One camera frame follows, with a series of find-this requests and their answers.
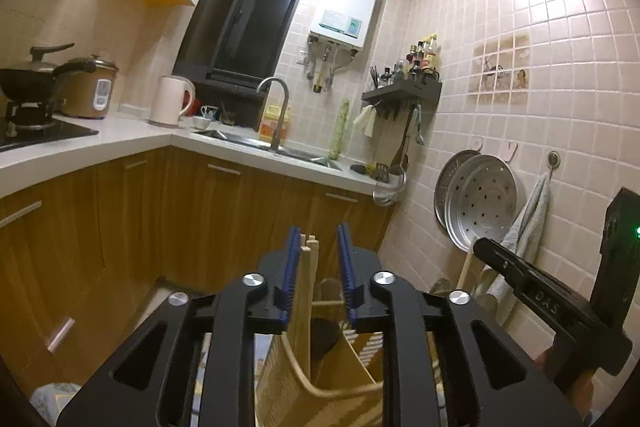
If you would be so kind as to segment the dark kitchen window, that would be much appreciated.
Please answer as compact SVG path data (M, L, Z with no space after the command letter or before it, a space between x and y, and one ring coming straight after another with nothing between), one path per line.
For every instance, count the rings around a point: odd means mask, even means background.
M172 72L203 89L262 100L299 0L198 0Z

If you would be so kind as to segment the grey hanging towel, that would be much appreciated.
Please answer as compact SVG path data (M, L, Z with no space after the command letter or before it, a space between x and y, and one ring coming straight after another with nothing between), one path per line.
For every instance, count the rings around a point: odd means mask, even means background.
M501 243L512 254L516 254L527 262L535 262L537 259L550 196L551 174L547 172L535 184L526 204ZM495 319L499 325L503 326L509 320L516 305L516 298L511 287L506 283L506 278L503 275L496 275L488 286L486 294L497 300Z

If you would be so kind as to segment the yellow slotted utensil basket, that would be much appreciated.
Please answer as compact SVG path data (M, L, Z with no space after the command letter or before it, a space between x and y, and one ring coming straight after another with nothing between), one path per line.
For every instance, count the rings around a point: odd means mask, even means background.
M258 426L379 426L383 334L357 333L343 300L310 304L308 348L273 337L257 382Z

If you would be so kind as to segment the round metal steamer tray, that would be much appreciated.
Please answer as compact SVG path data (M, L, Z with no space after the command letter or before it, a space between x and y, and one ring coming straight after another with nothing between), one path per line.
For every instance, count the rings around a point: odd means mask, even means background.
M479 237L500 242L518 207L518 182L499 157L462 150L442 167L434 192L434 210L451 242L462 251Z

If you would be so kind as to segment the white electric kettle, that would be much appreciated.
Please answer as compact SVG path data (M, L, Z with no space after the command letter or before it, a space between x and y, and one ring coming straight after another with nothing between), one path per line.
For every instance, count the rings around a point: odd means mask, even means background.
M175 128L180 118L192 108L195 101L194 83L180 76L162 76L155 90L149 123Z

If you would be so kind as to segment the wooden base cabinets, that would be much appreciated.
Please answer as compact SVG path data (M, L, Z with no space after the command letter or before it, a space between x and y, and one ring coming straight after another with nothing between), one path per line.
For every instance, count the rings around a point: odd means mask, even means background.
M21 391L82 384L159 281L221 291L299 227L337 272L336 229L378 249L392 213L355 192L168 146L1 201L1 358Z

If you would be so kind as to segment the white water heater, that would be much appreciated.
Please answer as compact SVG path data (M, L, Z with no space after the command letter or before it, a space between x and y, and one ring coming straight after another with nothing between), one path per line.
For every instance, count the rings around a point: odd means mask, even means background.
M358 53L364 47L376 0L317 0L309 33Z

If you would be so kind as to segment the brown rice cooker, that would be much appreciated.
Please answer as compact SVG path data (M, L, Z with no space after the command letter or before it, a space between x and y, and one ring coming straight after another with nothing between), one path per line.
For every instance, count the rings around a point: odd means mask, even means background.
M99 55L74 57L62 65L58 113L74 118L103 119L110 108L119 68Z

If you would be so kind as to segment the black frying pan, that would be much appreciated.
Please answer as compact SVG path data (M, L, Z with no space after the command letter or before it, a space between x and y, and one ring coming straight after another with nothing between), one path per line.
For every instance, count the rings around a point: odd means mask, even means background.
M1 91L15 103L41 103L51 100L54 95L56 78L66 72L95 72L96 63L88 58L69 61L60 66L46 62L46 54L62 52L74 46L32 46L28 62L1 69Z

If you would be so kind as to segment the black wall spice shelf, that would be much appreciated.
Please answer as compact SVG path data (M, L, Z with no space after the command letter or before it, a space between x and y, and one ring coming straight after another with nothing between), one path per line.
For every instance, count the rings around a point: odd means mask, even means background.
M395 82L389 86L363 92L361 100L369 104L396 103L417 98L418 100L438 101L442 93L442 83L433 79L426 83L409 80Z

